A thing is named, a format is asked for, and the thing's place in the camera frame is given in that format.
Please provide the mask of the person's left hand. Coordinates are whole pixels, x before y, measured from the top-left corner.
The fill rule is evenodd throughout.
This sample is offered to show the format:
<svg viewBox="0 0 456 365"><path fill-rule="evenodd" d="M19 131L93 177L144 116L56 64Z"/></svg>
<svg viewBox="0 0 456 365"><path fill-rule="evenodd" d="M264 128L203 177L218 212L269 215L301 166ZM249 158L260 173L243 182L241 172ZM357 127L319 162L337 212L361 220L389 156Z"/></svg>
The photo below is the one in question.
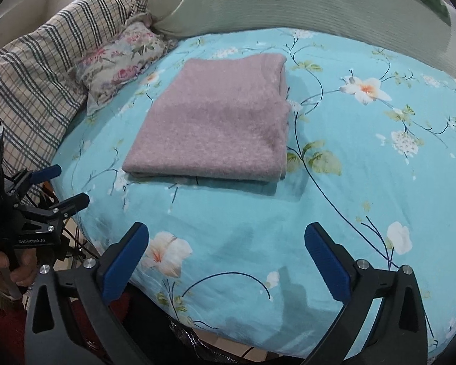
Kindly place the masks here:
<svg viewBox="0 0 456 365"><path fill-rule="evenodd" d="M10 265L9 258L0 252L0 294L12 300L21 299L20 288L27 289L38 272L38 259L35 249L15 251L12 256L16 265Z"/></svg>

